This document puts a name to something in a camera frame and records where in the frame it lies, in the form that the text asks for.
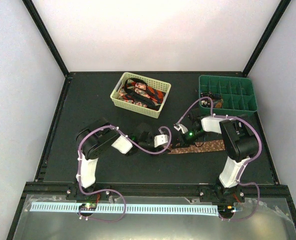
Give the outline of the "brown floral tie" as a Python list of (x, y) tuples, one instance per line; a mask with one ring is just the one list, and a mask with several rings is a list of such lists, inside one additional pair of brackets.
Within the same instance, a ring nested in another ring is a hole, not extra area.
[(225, 145), (223, 140), (211, 140), (205, 142), (197, 142), (186, 147), (180, 147), (179, 145), (177, 145), (176, 148), (173, 148), (172, 146), (170, 146), (168, 150), (168, 154), (172, 155), (220, 152), (225, 150)]

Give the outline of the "cream plastic basket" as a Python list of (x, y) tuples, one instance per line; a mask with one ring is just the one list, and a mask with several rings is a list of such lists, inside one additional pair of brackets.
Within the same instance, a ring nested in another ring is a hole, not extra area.
[(117, 107), (157, 119), (170, 89), (170, 83), (124, 72), (110, 98)]

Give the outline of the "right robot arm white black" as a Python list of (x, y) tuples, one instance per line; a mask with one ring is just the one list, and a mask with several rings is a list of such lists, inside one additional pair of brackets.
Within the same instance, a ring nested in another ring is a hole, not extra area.
[(262, 152), (260, 136), (250, 123), (249, 116), (210, 115), (200, 118), (200, 129), (222, 135), (227, 160), (219, 175), (220, 186), (215, 188), (215, 196), (225, 202), (233, 196), (233, 187), (240, 183), (240, 178), (249, 162)]

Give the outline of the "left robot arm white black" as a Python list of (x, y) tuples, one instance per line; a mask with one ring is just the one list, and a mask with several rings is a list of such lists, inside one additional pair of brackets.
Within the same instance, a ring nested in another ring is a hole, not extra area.
[(127, 135), (103, 117), (80, 130), (75, 138), (78, 152), (76, 180), (80, 184), (77, 193), (85, 200), (94, 196), (99, 156), (108, 149), (113, 148), (125, 156), (134, 155), (139, 150), (153, 156), (168, 153), (172, 133), (166, 126), (159, 127), (158, 131), (154, 133), (140, 127), (138, 133)]

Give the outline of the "rolled dark floral tie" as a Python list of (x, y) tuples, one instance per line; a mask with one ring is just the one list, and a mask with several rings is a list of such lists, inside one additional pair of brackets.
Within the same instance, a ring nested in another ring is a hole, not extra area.
[(201, 100), (201, 106), (205, 108), (210, 108), (211, 106), (213, 108), (221, 109), (223, 107), (223, 97), (219, 93), (212, 93), (212, 92), (201, 92), (200, 97), (206, 99)]

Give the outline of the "red black striped tie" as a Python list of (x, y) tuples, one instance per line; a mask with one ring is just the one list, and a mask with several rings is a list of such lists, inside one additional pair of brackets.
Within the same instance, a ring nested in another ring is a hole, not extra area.
[(128, 78), (124, 83), (124, 89), (134, 97), (144, 99), (151, 105), (148, 109), (158, 111), (163, 103), (165, 93), (148, 86), (148, 84), (138, 78)]

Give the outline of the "pink floral black tie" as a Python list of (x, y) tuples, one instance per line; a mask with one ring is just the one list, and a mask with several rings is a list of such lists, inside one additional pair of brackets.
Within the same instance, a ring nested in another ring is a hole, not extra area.
[(146, 97), (144, 99), (141, 99), (137, 96), (131, 96), (129, 93), (126, 92), (124, 87), (122, 87), (118, 92), (117, 92), (117, 99), (124, 101), (126, 103), (138, 105), (141, 107), (149, 108), (151, 105), (147, 102)]

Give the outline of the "green divided organizer tray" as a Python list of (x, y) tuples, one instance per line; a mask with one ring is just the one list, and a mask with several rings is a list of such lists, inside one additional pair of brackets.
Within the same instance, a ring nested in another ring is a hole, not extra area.
[(254, 86), (249, 78), (201, 75), (199, 76), (199, 96), (201, 92), (221, 94), (223, 107), (213, 108), (216, 115), (253, 115), (257, 111)]

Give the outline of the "right controller board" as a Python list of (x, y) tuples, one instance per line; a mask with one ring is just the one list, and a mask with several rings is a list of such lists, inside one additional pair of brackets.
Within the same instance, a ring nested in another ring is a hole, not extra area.
[(218, 215), (223, 220), (231, 220), (236, 213), (243, 210), (243, 203), (240, 201), (218, 204)]

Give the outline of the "controller board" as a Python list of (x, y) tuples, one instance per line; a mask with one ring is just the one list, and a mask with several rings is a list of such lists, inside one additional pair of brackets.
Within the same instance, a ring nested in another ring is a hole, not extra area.
[(86, 202), (82, 203), (78, 210), (81, 211), (94, 211), (97, 208), (97, 204), (100, 200), (100, 196), (98, 194), (92, 195), (92, 196), (87, 196), (86, 197)]
[(236, 213), (243, 210), (243, 203), (240, 201), (218, 204), (218, 215), (223, 220), (231, 220)]

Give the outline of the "left controller board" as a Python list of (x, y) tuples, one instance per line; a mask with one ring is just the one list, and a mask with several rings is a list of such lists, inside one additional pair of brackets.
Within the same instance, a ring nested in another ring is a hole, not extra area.
[(78, 210), (81, 211), (94, 211), (97, 208), (97, 204), (100, 200), (100, 196), (98, 194), (92, 195), (92, 196), (87, 196), (86, 197), (86, 202), (82, 203)]

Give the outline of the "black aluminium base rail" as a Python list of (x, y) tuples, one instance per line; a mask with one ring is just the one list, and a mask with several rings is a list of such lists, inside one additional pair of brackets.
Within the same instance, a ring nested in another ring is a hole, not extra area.
[(124, 197), (186, 197), (197, 199), (202, 203), (214, 205), (227, 205), (244, 202), (246, 198), (256, 199), (257, 188), (250, 186), (237, 186), (232, 190), (219, 191), (214, 184), (138, 184), (138, 183), (97, 183), (85, 190), (83, 194), (78, 184), (27, 182), (20, 200), (22, 202), (33, 201), (38, 198), (51, 198), (59, 196), (63, 200), (73, 200), (78, 203), (95, 202), (97, 196), (107, 202), (109, 199), (118, 198), (113, 191), (120, 192)]

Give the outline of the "right black frame post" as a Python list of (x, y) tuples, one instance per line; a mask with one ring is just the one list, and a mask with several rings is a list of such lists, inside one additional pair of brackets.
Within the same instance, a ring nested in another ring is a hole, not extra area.
[(242, 71), (242, 76), (247, 77), (270, 39), (272, 33), (280, 22), (282, 16), (290, 5), (291, 0), (281, 0), (274, 11), (269, 23), (267, 24), (263, 34), (260, 37), (254, 51), (252, 52), (245, 68)]

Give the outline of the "black frame post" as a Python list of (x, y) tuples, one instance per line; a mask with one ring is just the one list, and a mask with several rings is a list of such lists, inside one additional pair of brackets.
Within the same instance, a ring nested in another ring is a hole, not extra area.
[(282, 16), (290, 5), (291, 0), (281, 0), (274, 11), (269, 23), (267, 24), (263, 34), (260, 37), (254, 51), (252, 52), (245, 68), (242, 71), (242, 76), (247, 77), (270, 39), (272, 33), (280, 22)]
[(54, 41), (52, 40), (37, 8), (35, 7), (32, 0), (22, 0), (24, 6), (26, 7), (28, 13), (30, 14), (34, 24), (36, 25), (38, 31), (40, 32), (44, 42), (46, 43), (47, 47), (49, 48), (54, 60), (56, 61), (57, 65), (59, 66), (62, 74), (66, 77), (69, 75), (69, 71), (57, 49), (55, 46)]

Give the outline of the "left black frame post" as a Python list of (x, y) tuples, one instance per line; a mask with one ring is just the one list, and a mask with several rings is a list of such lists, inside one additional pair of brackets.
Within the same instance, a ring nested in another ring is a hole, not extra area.
[(57, 49), (55, 46), (54, 41), (52, 40), (37, 8), (35, 7), (32, 0), (22, 0), (24, 6), (26, 7), (28, 13), (30, 14), (34, 24), (36, 25), (38, 31), (40, 32), (44, 42), (46, 43), (47, 47), (49, 48), (54, 60), (56, 61), (57, 65), (59, 66), (62, 74), (66, 77), (69, 75), (69, 71)]

